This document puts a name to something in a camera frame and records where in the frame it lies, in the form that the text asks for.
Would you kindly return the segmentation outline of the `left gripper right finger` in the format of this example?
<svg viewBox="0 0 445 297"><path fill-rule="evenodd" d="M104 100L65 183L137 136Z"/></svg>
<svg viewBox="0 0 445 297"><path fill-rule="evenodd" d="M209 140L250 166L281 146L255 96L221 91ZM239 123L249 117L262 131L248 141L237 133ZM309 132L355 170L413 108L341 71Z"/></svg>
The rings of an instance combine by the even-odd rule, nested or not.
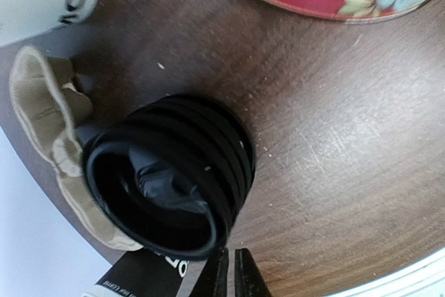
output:
<svg viewBox="0 0 445 297"><path fill-rule="evenodd" d="M235 297L271 297L261 272L247 248L235 250Z"/></svg>

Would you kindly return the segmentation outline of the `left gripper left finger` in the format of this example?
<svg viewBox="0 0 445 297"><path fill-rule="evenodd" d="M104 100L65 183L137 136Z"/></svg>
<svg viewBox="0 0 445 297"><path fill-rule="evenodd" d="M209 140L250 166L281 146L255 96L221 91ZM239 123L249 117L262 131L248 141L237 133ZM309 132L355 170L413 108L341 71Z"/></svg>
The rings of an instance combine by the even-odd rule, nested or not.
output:
<svg viewBox="0 0 445 297"><path fill-rule="evenodd" d="M226 297L229 251L217 250L208 258L190 297Z"/></svg>

